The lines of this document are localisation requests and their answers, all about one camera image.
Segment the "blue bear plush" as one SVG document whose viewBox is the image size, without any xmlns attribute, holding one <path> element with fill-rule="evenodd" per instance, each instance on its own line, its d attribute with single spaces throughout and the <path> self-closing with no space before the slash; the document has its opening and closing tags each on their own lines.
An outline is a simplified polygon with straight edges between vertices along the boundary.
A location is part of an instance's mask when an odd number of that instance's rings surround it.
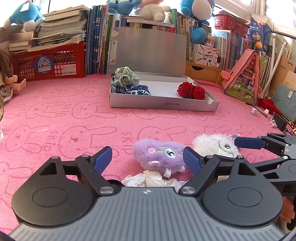
<svg viewBox="0 0 296 241">
<path fill-rule="evenodd" d="M 113 15 L 129 15 L 142 0 L 108 0 L 108 12 Z"/>
</svg>

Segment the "stack of books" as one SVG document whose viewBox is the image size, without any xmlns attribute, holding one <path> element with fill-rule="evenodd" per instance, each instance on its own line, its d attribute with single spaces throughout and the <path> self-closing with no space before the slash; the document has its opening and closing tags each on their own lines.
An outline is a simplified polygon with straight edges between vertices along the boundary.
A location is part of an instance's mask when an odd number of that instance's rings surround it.
<svg viewBox="0 0 296 241">
<path fill-rule="evenodd" d="M 77 38 L 81 42 L 86 35 L 90 9 L 84 5 L 69 7 L 42 15 L 43 22 L 35 31 L 12 34 L 9 51 L 12 53 L 28 51 L 37 46 L 56 45 Z"/>
</svg>

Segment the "clear glass mug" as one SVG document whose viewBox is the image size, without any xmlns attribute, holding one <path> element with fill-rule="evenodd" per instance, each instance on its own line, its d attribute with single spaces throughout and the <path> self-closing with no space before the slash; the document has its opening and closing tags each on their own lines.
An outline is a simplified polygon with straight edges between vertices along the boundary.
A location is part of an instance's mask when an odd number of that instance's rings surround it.
<svg viewBox="0 0 296 241">
<path fill-rule="evenodd" d="M 2 99 L 0 99 L 0 105 L 1 105 L 1 107 L 0 107 L 0 121 L 3 119 L 3 116 L 4 116 L 4 102 L 2 101 Z M 2 141 L 2 139 L 3 139 L 3 131 L 2 131 L 2 129 L 1 129 L 1 127 L 0 127 L 0 142 Z"/>
</svg>

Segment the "wooden drawer shelf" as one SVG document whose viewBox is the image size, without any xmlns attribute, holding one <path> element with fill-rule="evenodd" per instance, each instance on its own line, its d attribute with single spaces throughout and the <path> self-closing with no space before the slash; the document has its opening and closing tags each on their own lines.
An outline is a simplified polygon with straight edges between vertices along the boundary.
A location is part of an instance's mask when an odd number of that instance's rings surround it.
<svg viewBox="0 0 296 241">
<path fill-rule="evenodd" d="M 221 69 L 186 61 L 185 75 L 192 79 L 211 82 L 221 85 Z"/>
</svg>

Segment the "blue floral drawstring pouch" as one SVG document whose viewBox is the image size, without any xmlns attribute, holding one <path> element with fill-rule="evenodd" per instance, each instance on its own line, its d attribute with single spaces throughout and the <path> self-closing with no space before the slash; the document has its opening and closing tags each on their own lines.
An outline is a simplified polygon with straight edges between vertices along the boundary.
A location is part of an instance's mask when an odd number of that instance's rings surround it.
<svg viewBox="0 0 296 241">
<path fill-rule="evenodd" d="M 148 95 L 148 96 L 151 95 L 149 88 L 146 85 L 126 85 L 126 86 L 116 85 L 112 87 L 112 91 L 113 93 L 118 93 L 118 94 Z"/>
</svg>

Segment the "blue plush toy left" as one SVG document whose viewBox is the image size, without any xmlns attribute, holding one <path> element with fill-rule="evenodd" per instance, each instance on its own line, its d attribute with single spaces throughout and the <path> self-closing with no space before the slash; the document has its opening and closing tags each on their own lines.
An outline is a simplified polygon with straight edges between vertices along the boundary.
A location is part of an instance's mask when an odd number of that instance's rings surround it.
<svg viewBox="0 0 296 241">
<path fill-rule="evenodd" d="M 24 32 L 35 31 L 44 21 L 41 8 L 41 6 L 35 5 L 31 1 L 22 3 L 4 22 L 4 29 L 8 30 L 12 24 L 16 24 L 22 26 Z"/>
</svg>

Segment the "big blue white plush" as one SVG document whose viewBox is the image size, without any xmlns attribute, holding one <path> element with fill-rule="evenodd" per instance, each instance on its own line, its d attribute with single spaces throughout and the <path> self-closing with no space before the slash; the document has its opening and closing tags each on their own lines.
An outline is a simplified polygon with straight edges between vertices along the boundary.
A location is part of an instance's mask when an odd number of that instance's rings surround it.
<svg viewBox="0 0 296 241">
<path fill-rule="evenodd" d="M 181 0 L 182 14 L 206 22 L 215 8 L 214 0 Z"/>
</svg>

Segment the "white tissue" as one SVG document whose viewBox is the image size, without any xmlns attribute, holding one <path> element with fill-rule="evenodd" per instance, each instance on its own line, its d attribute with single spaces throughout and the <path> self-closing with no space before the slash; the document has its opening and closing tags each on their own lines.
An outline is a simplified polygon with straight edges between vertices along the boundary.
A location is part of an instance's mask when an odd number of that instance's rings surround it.
<svg viewBox="0 0 296 241">
<path fill-rule="evenodd" d="M 178 192 L 186 181 L 178 181 L 176 178 L 165 180 L 160 172 L 145 170 L 135 176 L 126 176 L 121 183 L 126 187 L 174 187 Z"/>
</svg>

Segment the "red plastic basket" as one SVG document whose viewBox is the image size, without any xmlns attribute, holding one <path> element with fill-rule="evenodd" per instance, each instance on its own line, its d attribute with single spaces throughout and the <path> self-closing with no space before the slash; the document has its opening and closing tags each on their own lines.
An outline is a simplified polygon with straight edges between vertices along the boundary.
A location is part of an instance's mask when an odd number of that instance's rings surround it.
<svg viewBox="0 0 296 241">
<path fill-rule="evenodd" d="M 14 75 L 21 80 L 37 81 L 85 76 L 85 43 L 12 54 Z"/>
</svg>

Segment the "small crumpled paper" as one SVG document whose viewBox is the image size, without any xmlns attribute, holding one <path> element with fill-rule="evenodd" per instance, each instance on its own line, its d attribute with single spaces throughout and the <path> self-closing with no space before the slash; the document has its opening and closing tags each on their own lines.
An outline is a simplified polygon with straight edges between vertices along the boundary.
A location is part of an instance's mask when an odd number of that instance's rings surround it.
<svg viewBox="0 0 296 241">
<path fill-rule="evenodd" d="M 253 115 L 258 115 L 259 111 L 258 111 L 256 108 L 252 108 L 251 113 L 252 113 Z"/>
</svg>

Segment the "pink triangular diorama house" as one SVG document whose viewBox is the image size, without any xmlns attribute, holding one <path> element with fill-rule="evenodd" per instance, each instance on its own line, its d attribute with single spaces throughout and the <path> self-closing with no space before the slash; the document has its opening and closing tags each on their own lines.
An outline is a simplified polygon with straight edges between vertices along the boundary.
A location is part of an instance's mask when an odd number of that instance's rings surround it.
<svg viewBox="0 0 296 241">
<path fill-rule="evenodd" d="M 229 71 L 221 71 L 224 93 L 255 105 L 257 95 L 262 91 L 259 87 L 259 53 L 246 49 L 234 67 Z"/>
</svg>

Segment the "silver cardboard box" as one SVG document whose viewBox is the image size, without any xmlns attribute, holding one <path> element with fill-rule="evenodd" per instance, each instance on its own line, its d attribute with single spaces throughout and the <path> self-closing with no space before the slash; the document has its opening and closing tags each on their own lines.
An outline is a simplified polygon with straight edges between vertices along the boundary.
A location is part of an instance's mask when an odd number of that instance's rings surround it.
<svg viewBox="0 0 296 241">
<path fill-rule="evenodd" d="M 205 99 L 182 98 L 179 85 L 198 83 L 185 75 L 186 37 L 170 32 L 137 28 L 113 28 L 107 62 L 107 76 L 116 69 L 129 67 L 146 85 L 147 95 L 119 94 L 110 90 L 112 108 L 146 108 L 215 112 L 219 101 L 209 92 Z"/>
</svg>

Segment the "small red basket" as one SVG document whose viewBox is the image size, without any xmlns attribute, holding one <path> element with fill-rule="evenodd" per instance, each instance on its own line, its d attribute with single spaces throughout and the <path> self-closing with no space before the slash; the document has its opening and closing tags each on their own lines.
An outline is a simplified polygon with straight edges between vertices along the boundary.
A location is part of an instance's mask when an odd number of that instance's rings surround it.
<svg viewBox="0 0 296 241">
<path fill-rule="evenodd" d="M 246 38 L 249 26 L 246 21 L 229 14 L 217 14 L 215 18 L 216 30 L 230 30 Z"/>
</svg>

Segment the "cream pink plush sheep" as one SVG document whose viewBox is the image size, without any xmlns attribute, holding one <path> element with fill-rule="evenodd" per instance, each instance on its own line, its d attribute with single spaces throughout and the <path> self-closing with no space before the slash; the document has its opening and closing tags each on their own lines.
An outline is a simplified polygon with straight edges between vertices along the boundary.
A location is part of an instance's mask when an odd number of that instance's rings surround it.
<svg viewBox="0 0 296 241">
<path fill-rule="evenodd" d="M 137 10 L 134 12 L 136 16 L 143 17 L 145 20 L 163 22 L 166 18 L 165 13 L 170 12 L 169 6 L 160 6 L 163 1 L 146 0 L 137 5 Z"/>
</svg>

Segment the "row of colourful books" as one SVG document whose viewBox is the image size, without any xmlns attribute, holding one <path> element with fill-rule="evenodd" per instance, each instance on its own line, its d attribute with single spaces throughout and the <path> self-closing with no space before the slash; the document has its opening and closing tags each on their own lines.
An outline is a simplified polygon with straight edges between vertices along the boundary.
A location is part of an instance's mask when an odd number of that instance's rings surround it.
<svg viewBox="0 0 296 241">
<path fill-rule="evenodd" d="M 241 37 L 230 30 L 216 30 L 215 25 L 212 29 L 176 9 L 171 9 L 165 15 L 163 22 L 145 20 L 140 16 L 118 16 L 115 27 L 150 29 L 183 35 L 186 37 L 187 61 L 193 62 L 194 44 L 201 44 L 219 50 L 216 68 L 224 70 L 232 68 L 243 51 L 250 46 L 247 37 Z"/>
</svg>

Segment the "brown haired doll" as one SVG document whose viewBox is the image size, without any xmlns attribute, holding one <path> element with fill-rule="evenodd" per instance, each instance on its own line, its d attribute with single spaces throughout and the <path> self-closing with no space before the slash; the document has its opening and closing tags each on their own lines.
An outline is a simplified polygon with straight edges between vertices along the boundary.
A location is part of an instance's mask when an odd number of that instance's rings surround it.
<svg viewBox="0 0 296 241">
<path fill-rule="evenodd" d="M 12 74 L 11 70 L 12 60 L 11 55 L 1 49 L 0 54 L 0 72 L 1 72 L 1 100 L 3 102 L 9 101 L 14 92 L 23 90 L 26 87 L 26 79 L 18 83 L 18 76 Z"/>
</svg>

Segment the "green checked fabric pouch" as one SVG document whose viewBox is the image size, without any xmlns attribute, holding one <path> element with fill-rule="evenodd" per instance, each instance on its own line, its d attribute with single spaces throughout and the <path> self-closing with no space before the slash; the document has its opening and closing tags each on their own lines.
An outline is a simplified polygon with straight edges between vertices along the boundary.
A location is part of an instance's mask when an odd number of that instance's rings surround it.
<svg viewBox="0 0 296 241">
<path fill-rule="evenodd" d="M 129 67 L 120 67 L 113 73 L 111 84 L 113 89 L 117 86 L 138 85 L 139 77 Z"/>
</svg>

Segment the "row of blue books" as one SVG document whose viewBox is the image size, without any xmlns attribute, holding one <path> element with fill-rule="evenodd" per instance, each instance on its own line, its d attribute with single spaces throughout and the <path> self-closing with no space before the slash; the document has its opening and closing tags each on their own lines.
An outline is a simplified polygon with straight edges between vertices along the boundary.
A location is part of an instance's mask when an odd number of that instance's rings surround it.
<svg viewBox="0 0 296 241">
<path fill-rule="evenodd" d="M 90 9 L 86 35 L 85 74 L 107 72 L 108 49 L 111 29 L 116 16 L 109 13 L 107 5 Z"/>
</svg>

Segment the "purple plush toy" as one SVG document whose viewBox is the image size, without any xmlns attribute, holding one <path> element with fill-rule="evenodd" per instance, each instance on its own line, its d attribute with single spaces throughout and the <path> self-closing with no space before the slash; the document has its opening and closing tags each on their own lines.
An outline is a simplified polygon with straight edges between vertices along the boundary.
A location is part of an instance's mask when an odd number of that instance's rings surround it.
<svg viewBox="0 0 296 241">
<path fill-rule="evenodd" d="M 184 148 L 178 142 L 160 142 L 146 138 L 134 143 L 132 154 L 145 170 L 158 171 L 170 178 L 177 172 L 185 172 Z"/>
</svg>

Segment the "teal notebook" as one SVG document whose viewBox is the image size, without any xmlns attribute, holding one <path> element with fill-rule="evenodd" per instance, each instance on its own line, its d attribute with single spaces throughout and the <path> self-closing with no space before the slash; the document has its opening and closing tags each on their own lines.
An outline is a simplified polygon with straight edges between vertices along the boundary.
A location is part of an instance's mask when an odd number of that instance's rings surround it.
<svg viewBox="0 0 296 241">
<path fill-rule="evenodd" d="M 295 121 L 295 90 L 279 84 L 272 96 L 274 105 L 292 122 Z"/>
</svg>

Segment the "white fluffy plush toy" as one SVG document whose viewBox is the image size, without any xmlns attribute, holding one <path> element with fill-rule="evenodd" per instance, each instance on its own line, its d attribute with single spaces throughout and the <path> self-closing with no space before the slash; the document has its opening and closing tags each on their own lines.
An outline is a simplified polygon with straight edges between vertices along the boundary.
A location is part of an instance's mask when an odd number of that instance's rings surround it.
<svg viewBox="0 0 296 241">
<path fill-rule="evenodd" d="M 240 135 L 202 134 L 193 140 L 193 150 L 201 156 L 220 155 L 235 158 L 240 155 L 234 141 Z"/>
</svg>

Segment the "pink rabbit tablecloth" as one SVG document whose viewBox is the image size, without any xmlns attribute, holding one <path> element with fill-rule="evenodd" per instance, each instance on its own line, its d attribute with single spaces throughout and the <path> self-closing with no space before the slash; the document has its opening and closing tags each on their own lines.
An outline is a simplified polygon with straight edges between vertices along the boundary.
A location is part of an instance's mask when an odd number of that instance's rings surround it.
<svg viewBox="0 0 296 241">
<path fill-rule="evenodd" d="M 132 147 L 144 138 L 189 146 L 203 133 L 257 137 L 278 131 L 270 118 L 252 114 L 251 106 L 225 95 L 219 85 L 201 85 L 219 101 L 213 113 L 111 108 L 103 75 L 27 83 L 5 104 L 1 120 L 1 231 L 10 233 L 18 224 L 13 194 L 52 156 L 74 160 L 110 146 L 113 158 L 103 174 L 123 180 L 142 172 Z"/>
</svg>

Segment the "red crocheted item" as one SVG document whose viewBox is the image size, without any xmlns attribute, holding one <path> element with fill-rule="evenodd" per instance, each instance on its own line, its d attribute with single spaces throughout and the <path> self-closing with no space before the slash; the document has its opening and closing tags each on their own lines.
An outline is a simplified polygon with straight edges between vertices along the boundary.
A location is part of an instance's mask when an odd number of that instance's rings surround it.
<svg viewBox="0 0 296 241">
<path fill-rule="evenodd" d="M 179 85 L 177 93 L 182 98 L 204 100 L 206 97 L 205 89 L 200 86 L 196 86 L 191 82 L 183 82 Z"/>
</svg>

